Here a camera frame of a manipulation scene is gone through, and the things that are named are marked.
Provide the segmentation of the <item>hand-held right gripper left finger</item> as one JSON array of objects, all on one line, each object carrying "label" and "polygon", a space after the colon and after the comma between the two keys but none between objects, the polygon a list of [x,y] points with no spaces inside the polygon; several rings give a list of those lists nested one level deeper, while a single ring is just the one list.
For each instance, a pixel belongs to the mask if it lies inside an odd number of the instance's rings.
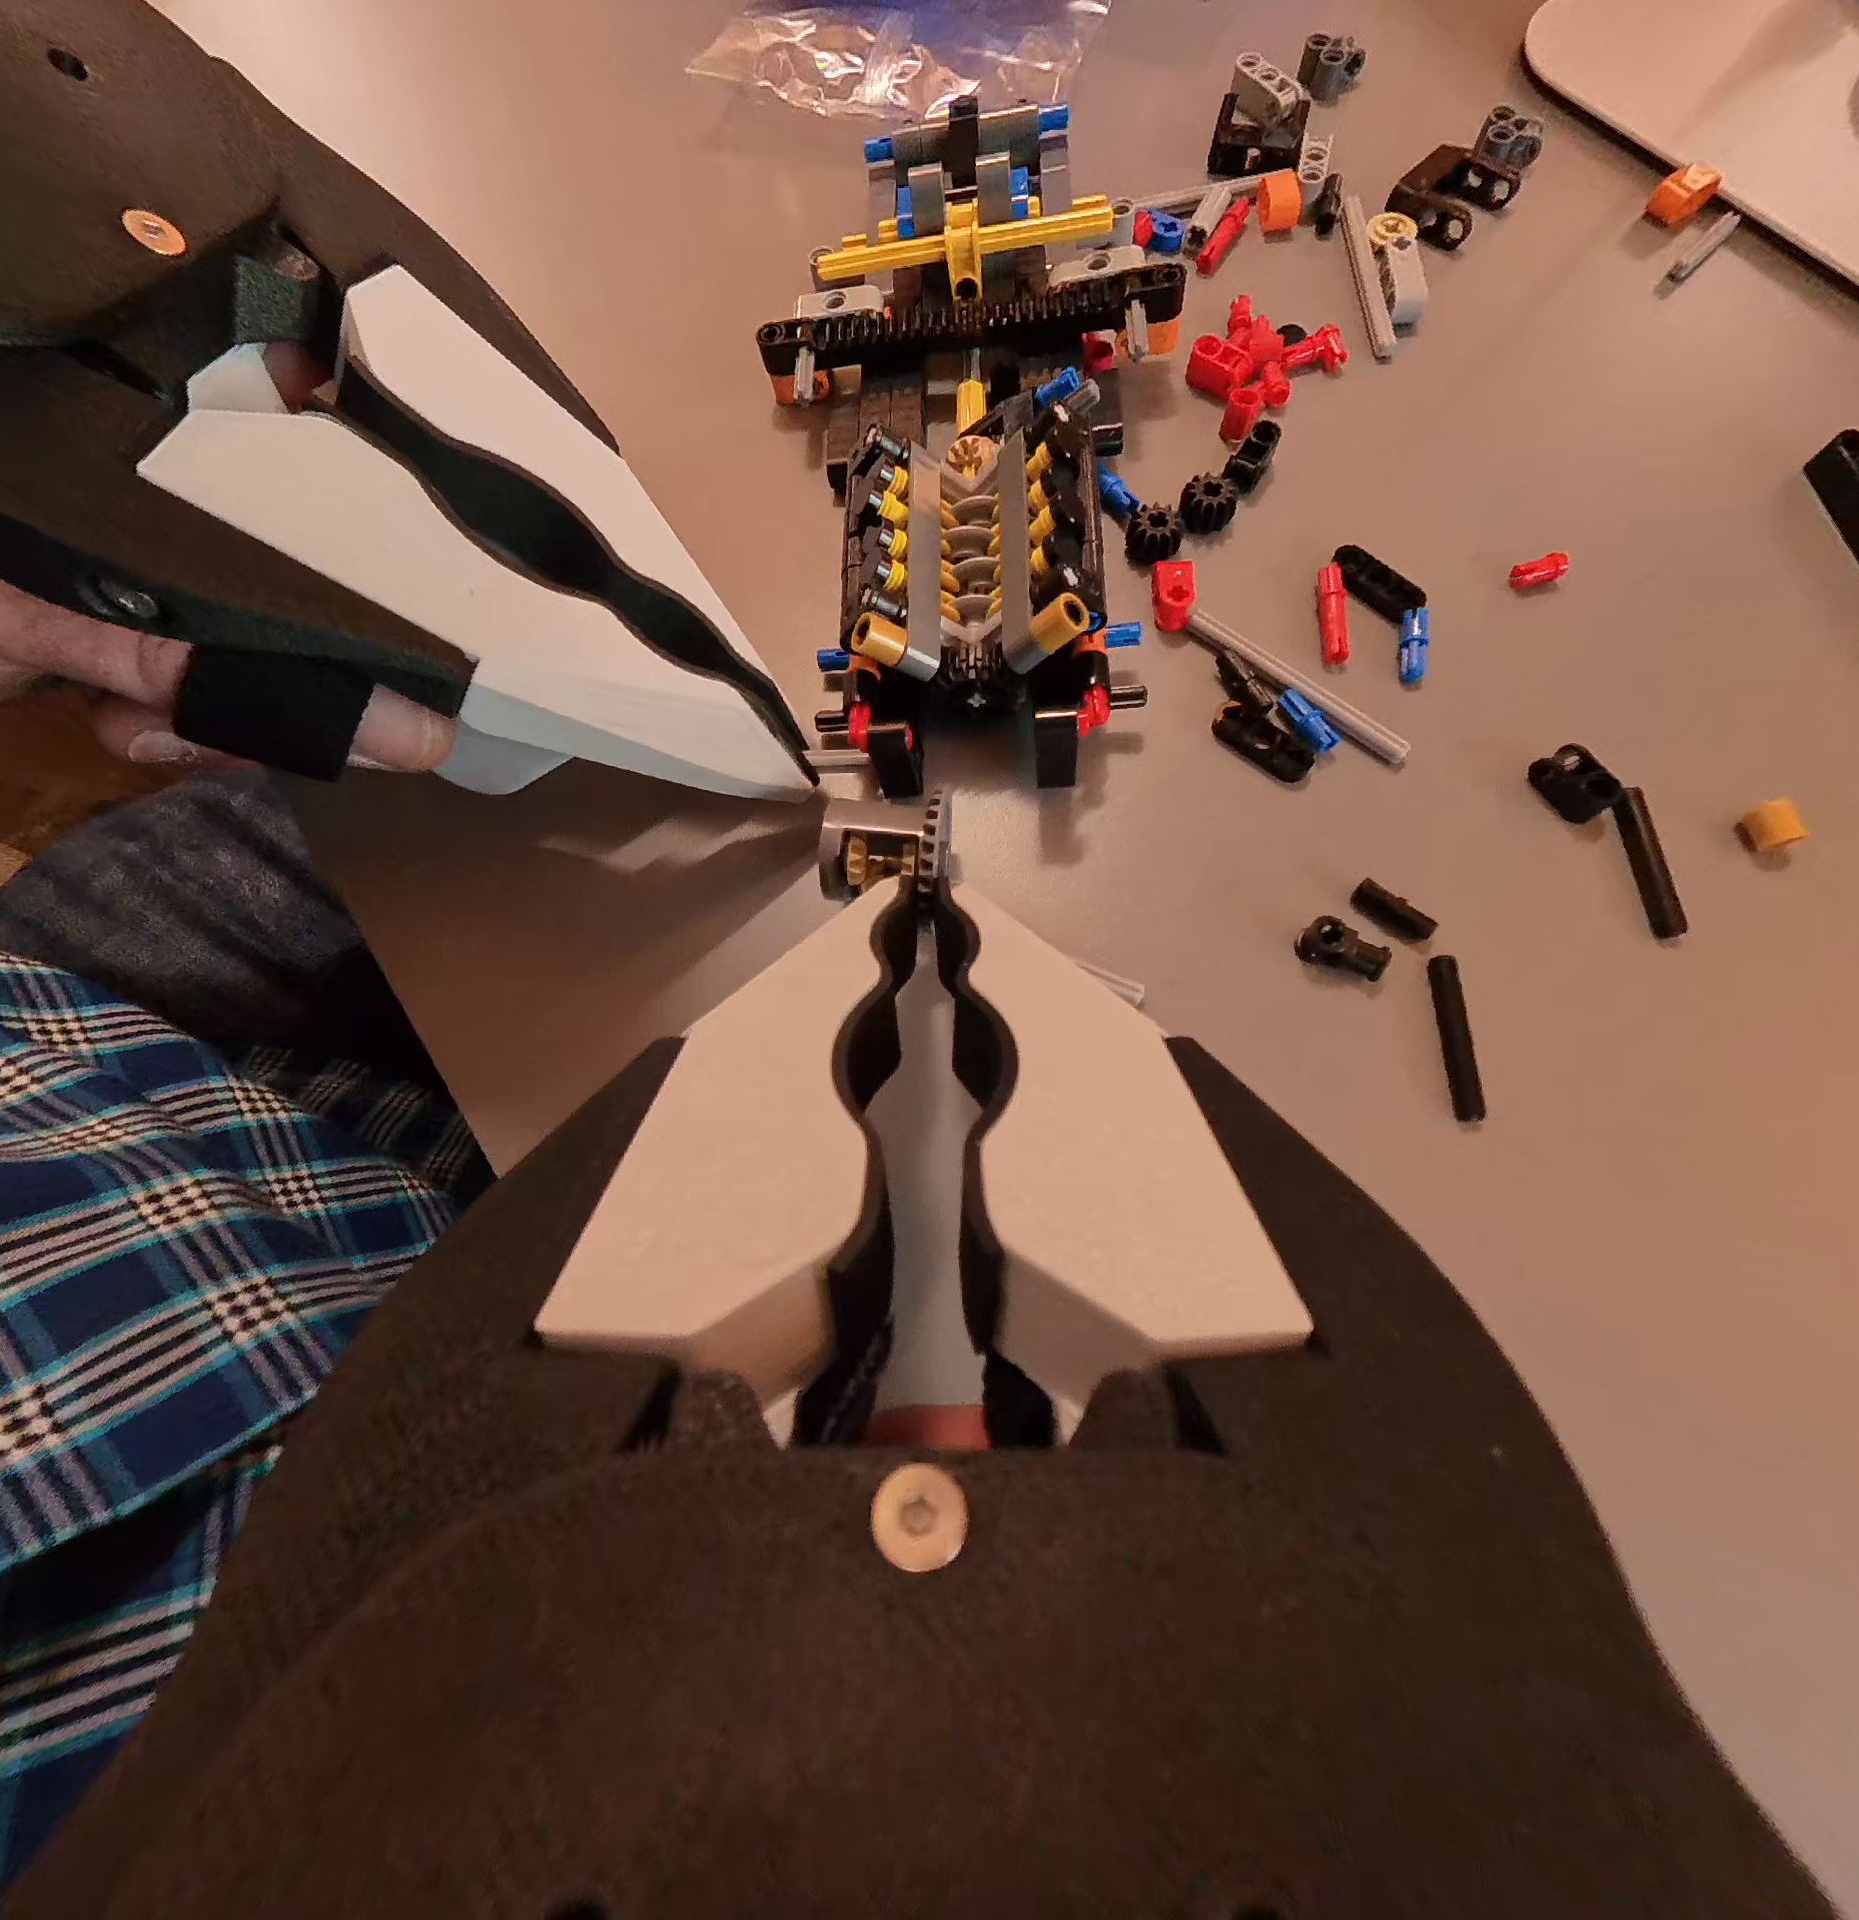
[{"label": "hand-held right gripper left finger", "polygon": [[893,1009],[893,934],[915,961],[905,881],[842,907],[685,1028],[532,1314],[542,1346],[732,1372],[759,1404],[825,1372],[827,1271],[882,1191],[845,1035]]}]

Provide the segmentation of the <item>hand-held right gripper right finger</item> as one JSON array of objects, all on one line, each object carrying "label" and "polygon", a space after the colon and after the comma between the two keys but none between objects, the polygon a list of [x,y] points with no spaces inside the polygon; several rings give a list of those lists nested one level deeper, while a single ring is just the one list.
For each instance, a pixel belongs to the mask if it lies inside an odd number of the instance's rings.
[{"label": "hand-held right gripper right finger", "polygon": [[936,897],[936,961],[978,1102],[960,1177],[971,1346],[1048,1397],[1305,1346],[1313,1314],[1169,1035],[967,886]]}]

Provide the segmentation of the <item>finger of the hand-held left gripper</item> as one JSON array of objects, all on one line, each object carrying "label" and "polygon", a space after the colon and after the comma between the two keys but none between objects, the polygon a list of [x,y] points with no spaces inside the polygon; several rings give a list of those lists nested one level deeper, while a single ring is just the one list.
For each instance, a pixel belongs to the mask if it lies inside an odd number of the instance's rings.
[{"label": "finger of the hand-held left gripper", "polygon": [[[323,578],[441,637],[474,669],[494,614],[525,608],[525,578],[468,541],[413,471],[338,419],[205,408],[156,437],[136,469],[162,491],[220,519]],[[699,788],[713,793],[806,793],[812,788]]]},{"label": "finger of the hand-held left gripper", "polygon": [[761,652],[624,457],[410,270],[345,294],[338,419],[413,471],[507,576],[523,614],[471,641],[458,719],[516,758],[677,788],[812,788]]}]

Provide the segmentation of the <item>grey lego differential gear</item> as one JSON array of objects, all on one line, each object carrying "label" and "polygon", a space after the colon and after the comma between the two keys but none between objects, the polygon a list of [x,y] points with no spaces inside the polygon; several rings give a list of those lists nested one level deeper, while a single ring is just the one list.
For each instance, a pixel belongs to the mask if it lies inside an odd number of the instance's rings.
[{"label": "grey lego differential gear", "polygon": [[919,940],[940,894],[960,877],[953,815],[947,788],[904,801],[830,799],[820,823],[820,894],[830,904],[904,897],[909,940]]}]

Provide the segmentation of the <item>lego car chassis model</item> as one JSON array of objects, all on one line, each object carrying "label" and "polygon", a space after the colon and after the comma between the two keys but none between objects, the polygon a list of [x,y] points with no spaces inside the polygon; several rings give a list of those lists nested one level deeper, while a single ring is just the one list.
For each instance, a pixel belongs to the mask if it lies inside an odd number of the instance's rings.
[{"label": "lego car chassis model", "polygon": [[782,408],[825,408],[845,509],[842,637],[820,648],[820,758],[922,799],[936,726],[1022,719],[1035,784],[1147,687],[1109,652],[1092,349],[1181,342],[1182,259],[1073,181],[1068,104],[953,101],[865,142],[865,224],[759,325]]}]

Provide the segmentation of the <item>short black lego tube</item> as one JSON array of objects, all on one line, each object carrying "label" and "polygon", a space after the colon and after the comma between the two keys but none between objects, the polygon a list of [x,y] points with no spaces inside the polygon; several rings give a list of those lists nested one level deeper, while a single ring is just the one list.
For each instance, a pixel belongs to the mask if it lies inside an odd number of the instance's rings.
[{"label": "short black lego tube", "polygon": [[1477,1126],[1486,1122],[1486,1089],[1474,1054],[1463,968],[1451,954],[1426,954],[1423,975],[1446,1064],[1449,1110],[1463,1126]]}]

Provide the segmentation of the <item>long grey lego axle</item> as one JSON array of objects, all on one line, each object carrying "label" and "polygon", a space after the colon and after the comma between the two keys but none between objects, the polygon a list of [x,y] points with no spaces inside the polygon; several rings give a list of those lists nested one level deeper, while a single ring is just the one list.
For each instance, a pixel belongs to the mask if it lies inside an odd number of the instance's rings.
[{"label": "long grey lego axle", "polygon": [[1352,282],[1352,298],[1358,298],[1368,350],[1379,366],[1387,366],[1394,357],[1394,323],[1387,312],[1383,271],[1379,271],[1379,257],[1368,245],[1368,216],[1349,185],[1339,189],[1338,232],[1347,239],[1349,282]]},{"label": "long grey lego axle", "polygon": [[1412,758],[1412,740],[1379,726],[1368,711],[1352,708],[1347,694],[1330,690],[1323,681],[1308,678],[1299,667],[1284,660],[1267,644],[1233,632],[1211,614],[1192,608],[1182,617],[1182,632],[1204,641],[1211,652],[1233,656],[1242,669],[1260,673],[1277,690],[1295,690],[1313,711],[1321,711],[1339,740],[1352,740],[1374,763],[1401,771]]}]

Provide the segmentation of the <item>black lego axle connector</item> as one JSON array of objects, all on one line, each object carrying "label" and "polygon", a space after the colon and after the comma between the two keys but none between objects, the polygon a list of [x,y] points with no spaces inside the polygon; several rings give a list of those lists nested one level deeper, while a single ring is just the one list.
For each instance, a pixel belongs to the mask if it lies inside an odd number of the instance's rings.
[{"label": "black lego axle connector", "polygon": [[1569,826],[1614,811],[1621,784],[1577,740],[1529,763],[1529,788]]}]

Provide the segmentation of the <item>long black lego tube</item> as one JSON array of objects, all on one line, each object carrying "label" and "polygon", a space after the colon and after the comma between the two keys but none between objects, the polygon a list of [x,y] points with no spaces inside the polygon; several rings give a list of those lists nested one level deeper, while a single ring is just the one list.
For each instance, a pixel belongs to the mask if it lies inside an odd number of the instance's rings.
[{"label": "long black lego tube", "polygon": [[1658,830],[1652,823],[1652,805],[1640,788],[1621,788],[1610,801],[1610,821],[1632,867],[1633,904],[1644,910],[1648,931],[1658,944],[1673,944],[1688,931],[1686,904],[1678,894],[1673,867],[1658,849]]}]

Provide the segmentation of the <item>pile of red lego pieces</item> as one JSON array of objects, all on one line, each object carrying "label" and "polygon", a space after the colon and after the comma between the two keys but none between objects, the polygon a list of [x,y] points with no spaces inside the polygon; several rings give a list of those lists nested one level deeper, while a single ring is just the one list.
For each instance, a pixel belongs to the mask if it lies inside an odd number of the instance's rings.
[{"label": "pile of red lego pieces", "polygon": [[1246,442],[1260,425],[1277,425],[1299,374],[1339,374],[1349,361],[1339,325],[1276,325],[1248,294],[1231,298],[1225,330],[1197,336],[1182,379],[1223,402],[1223,437]]}]

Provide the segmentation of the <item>black angled lego liftarm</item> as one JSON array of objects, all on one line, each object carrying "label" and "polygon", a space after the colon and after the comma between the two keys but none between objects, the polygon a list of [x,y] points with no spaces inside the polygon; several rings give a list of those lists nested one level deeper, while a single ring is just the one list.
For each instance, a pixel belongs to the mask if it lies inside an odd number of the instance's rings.
[{"label": "black angled lego liftarm", "polygon": [[1421,245],[1456,254],[1470,239],[1474,212],[1505,212],[1520,185],[1520,171],[1477,150],[1436,143],[1401,172],[1383,212],[1412,221]]}]

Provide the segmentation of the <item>long black lego beam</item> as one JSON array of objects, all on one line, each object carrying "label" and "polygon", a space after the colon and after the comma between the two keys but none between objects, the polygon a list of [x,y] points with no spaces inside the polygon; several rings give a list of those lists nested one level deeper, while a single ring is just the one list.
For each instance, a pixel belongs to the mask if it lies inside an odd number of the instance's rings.
[{"label": "long black lego beam", "polygon": [[1859,567],[1859,425],[1839,432],[1801,462],[1803,484],[1819,491],[1828,524]]}]

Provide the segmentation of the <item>person's left hand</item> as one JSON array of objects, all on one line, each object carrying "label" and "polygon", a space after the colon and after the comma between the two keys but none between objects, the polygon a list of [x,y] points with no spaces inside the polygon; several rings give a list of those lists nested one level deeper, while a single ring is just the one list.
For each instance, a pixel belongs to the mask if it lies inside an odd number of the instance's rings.
[{"label": "person's left hand", "polygon": [[[173,699],[184,667],[181,637],[134,632],[0,585],[0,705],[70,681],[89,694],[89,728],[110,758],[167,771],[247,771],[243,758],[178,738]],[[349,766],[431,775],[450,758],[453,731],[453,719],[378,687]]]}]

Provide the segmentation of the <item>grey trousers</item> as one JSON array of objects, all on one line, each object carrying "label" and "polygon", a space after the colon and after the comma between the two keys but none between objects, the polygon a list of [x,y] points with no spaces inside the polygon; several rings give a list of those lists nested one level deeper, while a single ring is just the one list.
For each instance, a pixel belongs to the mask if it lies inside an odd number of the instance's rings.
[{"label": "grey trousers", "polygon": [[471,1202],[494,1167],[410,1014],[319,872],[270,775],[190,775],[65,830],[0,886],[0,953],[170,1021],[256,1086],[319,1106],[319,1072],[413,1092],[416,1122],[349,1118]]}]

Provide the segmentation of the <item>clear plastic bag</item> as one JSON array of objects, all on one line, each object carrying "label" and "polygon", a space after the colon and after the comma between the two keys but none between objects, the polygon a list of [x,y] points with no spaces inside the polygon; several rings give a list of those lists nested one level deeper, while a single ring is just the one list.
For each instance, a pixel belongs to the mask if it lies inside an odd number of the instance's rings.
[{"label": "clear plastic bag", "polygon": [[1103,0],[764,0],[732,12],[685,73],[830,118],[904,122],[958,101],[1051,109],[1103,15]]}]

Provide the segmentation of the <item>blue plaid shirt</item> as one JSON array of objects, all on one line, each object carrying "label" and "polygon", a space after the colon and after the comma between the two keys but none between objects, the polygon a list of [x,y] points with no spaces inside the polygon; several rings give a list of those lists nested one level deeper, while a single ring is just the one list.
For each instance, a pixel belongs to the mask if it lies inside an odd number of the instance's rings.
[{"label": "blue plaid shirt", "polygon": [[294,1417],[490,1178],[410,1075],[227,1054],[0,946],[0,1901],[173,1675]]}]

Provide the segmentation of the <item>light grey liftarm tan bush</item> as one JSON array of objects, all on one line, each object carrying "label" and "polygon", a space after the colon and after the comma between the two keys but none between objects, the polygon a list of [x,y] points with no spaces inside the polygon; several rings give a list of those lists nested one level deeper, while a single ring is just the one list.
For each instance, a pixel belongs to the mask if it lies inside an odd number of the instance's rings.
[{"label": "light grey liftarm tan bush", "polygon": [[1394,330],[1412,330],[1426,308],[1426,278],[1421,259],[1421,224],[1402,212],[1379,212],[1365,224],[1365,239],[1374,254],[1383,312]]}]

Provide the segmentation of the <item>pale rounded flat board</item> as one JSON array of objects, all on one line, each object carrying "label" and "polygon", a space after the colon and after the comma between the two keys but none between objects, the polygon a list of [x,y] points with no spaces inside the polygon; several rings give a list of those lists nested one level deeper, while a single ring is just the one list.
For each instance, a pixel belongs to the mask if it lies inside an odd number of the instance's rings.
[{"label": "pale rounded flat board", "polygon": [[1859,0],[1552,0],[1524,61],[1859,288]]}]

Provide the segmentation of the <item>black lego bracket piece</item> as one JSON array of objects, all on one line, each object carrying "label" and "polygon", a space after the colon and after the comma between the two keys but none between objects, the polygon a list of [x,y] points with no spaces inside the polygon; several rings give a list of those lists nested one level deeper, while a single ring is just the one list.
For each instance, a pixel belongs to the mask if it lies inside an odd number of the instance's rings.
[{"label": "black lego bracket piece", "polygon": [[1210,137],[1210,176],[1255,176],[1295,171],[1308,133],[1313,95],[1295,95],[1284,112],[1246,109],[1239,89],[1223,95]]}]

